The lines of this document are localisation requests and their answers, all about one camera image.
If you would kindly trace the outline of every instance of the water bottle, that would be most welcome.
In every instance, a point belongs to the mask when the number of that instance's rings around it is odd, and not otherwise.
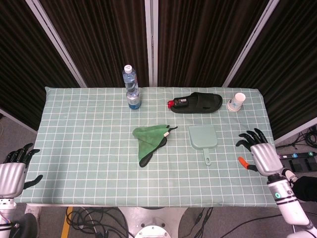
[[[137,74],[131,65],[127,64],[122,72],[127,89],[128,105],[131,109],[138,109],[141,105]]]

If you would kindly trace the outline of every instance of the robotic arm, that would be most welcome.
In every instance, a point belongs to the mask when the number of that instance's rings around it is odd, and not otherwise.
[[[11,222],[16,209],[14,198],[18,197],[24,189],[36,185],[43,177],[39,175],[35,180],[25,182],[32,156],[40,151],[33,149],[28,152],[32,145],[30,143],[17,151],[12,151],[4,163],[0,164],[0,238],[8,238],[11,229],[19,226]]]
[[[281,176],[283,166],[275,148],[267,142],[259,129],[255,128],[255,132],[248,130],[248,134],[240,134],[245,140],[239,140],[236,146],[243,145],[251,152],[257,170],[268,179],[268,188],[284,220],[302,229],[287,238],[317,238],[317,229],[303,211],[288,180]]]

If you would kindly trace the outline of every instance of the black slipper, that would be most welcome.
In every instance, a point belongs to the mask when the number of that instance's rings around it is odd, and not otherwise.
[[[222,105],[222,97],[213,93],[192,93],[189,96],[178,99],[186,99],[188,106],[186,107],[171,107],[170,109],[175,113],[213,113],[217,111]]]

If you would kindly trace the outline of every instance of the dustpan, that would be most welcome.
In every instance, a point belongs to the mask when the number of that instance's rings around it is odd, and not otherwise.
[[[203,150],[206,165],[211,165],[209,149],[218,143],[213,125],[194,125],[188,127],[188,130],[192,147]]]

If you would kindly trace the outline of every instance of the green checkered tablecloth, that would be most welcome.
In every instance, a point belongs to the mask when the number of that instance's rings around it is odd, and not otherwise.
[[[210,207],[275,206],[266,178],[247,171],[238,156],[253,162],[238,134],[255,127],[273,143],[262,95],[244,88],[141,88],[142,105],[131,110],[125,88],[46,88],[47,100],[27,180],[43,175],[16,200],[27,203],[102,206]],[[217,93],[221,108],[211,114],[175,114],[167,101],[192,92]],[[237,92],[246,101],[237,113],[226,102]],[[178,126],[149,164],[138,165],[140,126]],[[218,145],[212,163],[192,148],[188,126],[212,124]]]

